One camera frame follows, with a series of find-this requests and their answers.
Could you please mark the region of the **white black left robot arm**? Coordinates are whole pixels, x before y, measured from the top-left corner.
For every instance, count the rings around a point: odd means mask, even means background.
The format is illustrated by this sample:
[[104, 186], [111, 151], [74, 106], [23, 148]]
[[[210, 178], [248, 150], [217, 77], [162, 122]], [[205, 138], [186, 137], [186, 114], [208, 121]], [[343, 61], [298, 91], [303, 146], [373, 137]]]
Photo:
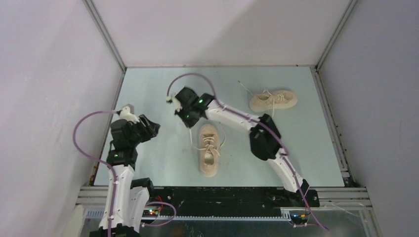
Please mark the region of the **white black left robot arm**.
[[119, 118], [110, 131], [113, 149], [106, 159], [109, 189], [103, 217], [91, 237], [138, 237], [145, 206], [152, 205], [156, 192], [150, 178], [134, 179], [137, 146], [158, 135], [160, 125], [144, 115], [117, 111]]

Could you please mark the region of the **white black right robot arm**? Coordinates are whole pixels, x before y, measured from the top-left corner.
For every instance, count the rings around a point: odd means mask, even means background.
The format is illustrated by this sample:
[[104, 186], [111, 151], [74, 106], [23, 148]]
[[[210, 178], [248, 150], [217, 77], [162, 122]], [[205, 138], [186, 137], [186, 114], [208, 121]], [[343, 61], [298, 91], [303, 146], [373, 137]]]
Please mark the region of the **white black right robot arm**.
[[175, 105], [175, 115], [181, 118], [187, 128], [205, 118], [246, 133], [252, 154], [268, 162], [281, 179], [284, 189], [288, 191], [288, 202], [293, 206], [306, 202], [309, 184], [290, 162], [282, 136], [270, 115], [258, 117], [246, 114], [213, 95], [204, 93], [199, 96], [189, 87], [167, 95], [167, 102]]

